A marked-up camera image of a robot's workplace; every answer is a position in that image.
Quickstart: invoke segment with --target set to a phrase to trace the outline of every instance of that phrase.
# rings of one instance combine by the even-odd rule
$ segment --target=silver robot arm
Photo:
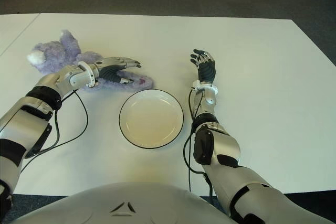
[[[208,52],[194,52],[191,62],[198,69],[198,80],[193,83],[194,158],[203,166],[226,213],[238,223],[332,223],[297,206],[255,171],[238,165],[239,144],[214,112],[215,61]]]
[[[87,85],[94,87],[97,79],[127,84],[117,72],[128,67],[141,67],[129,58],[111,57],[94,64],[83,61],[68,65],[56,73],[42,77],[25,97],[0,119],[0,205],[1,218],[12,206],[12,193],[17,184],[22,160],[36,155],[51,132],[48,123],[54,110],[62,106],[62,98],[72,90]]]

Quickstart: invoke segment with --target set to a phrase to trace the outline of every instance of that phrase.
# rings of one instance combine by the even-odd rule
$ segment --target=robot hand
[[[197,66],[199,81],[212,84],[216,76],[214,59],[206,51],[194,49],[194,53],[197,55],[191,54],[190,61]]]
[[[99,77],[108,81],[128,84],[133,80],[117,75],[119,70],[131,67],[141,68],[140,62],[130,58],[110,57],[98,60],[94,63],[99,71]]]

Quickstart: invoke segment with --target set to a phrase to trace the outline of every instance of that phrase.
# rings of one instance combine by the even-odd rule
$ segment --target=stuffed animal
[[[59,71],[66,65],[77,65],[79,61],[91,64],[103,59],[103,56],[90,51],[81,53],[78,42],[71,32],[63,30],[59,41],[37,44],[32,49],[31,53],[27,55],[27,59],[38,71],[43,74],[49,74]],[[112,89],[140,91],[152,89],[154,86],[153,79],[147,76],[141,76],[139,74],[122,70],[118,71],[117,75],[123,78],[131,79],[132,82],[125,85],[99,78],[97,86],[86,89],[96,90],[106,87]]]

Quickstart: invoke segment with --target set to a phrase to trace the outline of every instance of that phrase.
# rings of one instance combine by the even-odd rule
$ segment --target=white tabletop
[[[184,111],[183,129],[171,144],[145,150],[122,135],[118,114],[132,93],[80,91],[89,113],[86,133],[38,157],[23,172],[18,194],[72,195],[92,187],[154,181],[187,189],[182,146],[190,130],[187,95],[197,78],[189,62],[194,48],[216,59],[216,116],[235,137],[240,165],[254,169],[284,193],[336,189],[336,68],[291,20],[41,14],[1,56],[0,114],[25,95],[42,75],[26,55],[38,42],[69,29],[83,51],[140,61],[155,87],[175,96]],[[85,124],[77,98],[59,112],[61,142]],[[55,131],[48,143],[55,139]],[[201,169],[193,162],[195,169]],[[193,192],[207,195],[202,176]]]
[[[0,15],[0,56],[38,14]]]

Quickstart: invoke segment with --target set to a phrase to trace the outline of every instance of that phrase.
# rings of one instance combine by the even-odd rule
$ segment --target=wire
[[[190,97],[191,97],[191,93],[192,93],[193,89],[190,91],[189,93],[189,96],[188,96],[188,104],[189,104],[189,111],[190,111],[190,115],[191,115],[191,118],[193,120],[193,122],[195,121],[195,117],[193,115],[193,112],[192,112],[192,109],[191,109],[191,103],[190,103]],[[197,115],[197,112],[198,112],[198,109],[199,107],[201,106],[201,101],[202,101],[202,98],[203,98],[203,92],[202,92],[202,96],[201,96],[201,99],[199,100],[199,103],[198,103],[198,106],[197,106],[197,109],[196,109],[196,112],[195,112],[195,116]],[[188,167],[188,184],[189,184],[189,191],[191,191],[191,181],[190,181],[190,172],[193,172],[195,174],[202,174],[205,178],[205,181],[207,182],[207,184],[209,185],[209,199],[210,199],[210,204],[213,205],[214,204],[214,201],[213,201],[213,189],[212,189],[212,184],[211,184],[211,181],[208,177],[208,175],[205,173],[205,172],[199,172],[199,171],[196,171],[194,169],[191,168],[190,166],[190,156],[191,156],[191,137],[193,135],[193,125],[192,125],[192,129],[190,130],[190,135],[189,137],[187,138],[187,140],[185,141],[184,143],[184,146],[183,146],[183,159],[184,159],[184,162],[186,164],[186,166]],[[185,149],[186,149],[186,146],[189,142],[189,162],[187,162],[187,159],[185,157]]]
[[[39,151],[37,154],[42,154],[42,152],[46,152],[46,151],[48,151],[49,149],[51,149],[51,148],[53,148],[54,146],[56,146],[57,143],[58,143],[58,141],[59,141],[59,127],[58,127],[58,120],[57,120],[57,112],[58,112],[58,110],[55,110],[55,115],[54,115],[54,118],[55,118],[55,128],[56,128],[56,134],[57,134],[56,141],[54,142],[54,144],[52,144],[51,147],[46,148],[46,149],[44,149],[44,150],[41,150],[41,151]]]
[[[188,96],[188,104],[189,104],[189,111],[190,111],[190,115],[191,115],[191,119],[193,120],[193,122],[195,121],[195,118],[194,118],[194,115],[193,115],[193,111],[191,109],[191,105],[190,105],[190,96],[191,96],[191,93],[193,92],[193,89],[191,88],[190,89],[190,92],[189,92],[189,96]]]
[[[193,122],[195,121],[195,118],[197,116],[197,113],[198,113],[198,109],[199,107],[201,106],[201,102],[202,102],[202,98],[203,98],[203,92],[202,92],[202,96],[201,96],[201,99],[199,100],[199,103],[198,103],[198,106],[197,106],[197,109],[196,109],[196,112],[195,112],[195,115],[193,115],[192,113],[192,110],[191,110],[191,103],[190,103],[190,96],[191,96],[191,92],[193,90],[190,90],[190,93],[189,93],[189,110],[190,110],[190,113],[191,113],[191,116],[193,118]],[[189,157],[188,157],[188,164],[189,164],[189,167],[190,167],[190,158],[191,158],[191,136],[189,138]],[[188,184],[189,184],[189,191],[191,191],[191,182],[190,182],[190,169],[188,169]]]
[[[45,149],[45,150],[42,150],[42,151],[40,151],[39,153],[37,153],[34,157],[32,157],[31,158],[31,160],[23,167],[23,169],[21,170],[21,173],[27,168],[27,166],[34,160],[34,159],[36,159],[38,156],[40,156],[40,155],[42,155],[42,154],[44,154],[44,153],[46,153],[46,152],[49,152],[49,151],[51,151],[51,150],[53,150],[53,149],[55,149],[55,148],[57,148],[57,147],[60,147],[60,146],[62,146],[62,145],[64,145],[64,144],[67,144],[67,143],[69,143],[69,142],[71,142],[71,141],[73,141],[73,140],[75,140],[75,139],[77,139],[77,138],[79,138],[80,136],[82,136],[83,135],[83,133],[85,132],[85,130],[87,129],[87,127],[88,127],[88,124],[89,124],[89,115],[88,115],[88,112],[87,112],[87,110],[86,110],[86,108],[85,108],[85,105],[84,105],[84,103],[83,103],[83,101],[82,101],[82,99],[80,98],[80,96],[76,93],[76,91],[77,90],[73,90],[73,92],[71,93],[71,94],[69,94],[68,96],[66,96],[63,100],[62,100],[62,102],[64,102],[66,99],[68,99],[70,96],[72,96],[73,94],[75,94],[77,97],[78,97],[78,99],[79,99],[79,101],[80,101],[80,103],[83,105],[83,108],[84,108],[84,110],[85,110],[85,115],[86,115],[86,124],[85,124],[85,127],[84,127],[84,129],[82,130],[82,132],[79,134],[79,135],[77,135],[76,137],[74,137],[74,138],[72,138],[72,139],[70,139],[70,140],[68,140],[68,141],[66,141],[66,142],[64,142],[64,143],[61,143],[61,144],[59,144],[59,145],[55,145],[55,146],[51,146],[50,148],[47,148],[47,149]],[[58,138],[58,140],[59,140],[59,128],[58,128],[58,121],[57,121],[57,113],[56,113],[57,111],[55,111],[55,126],[56,126],[56,131],[57,131],[57,138]]]

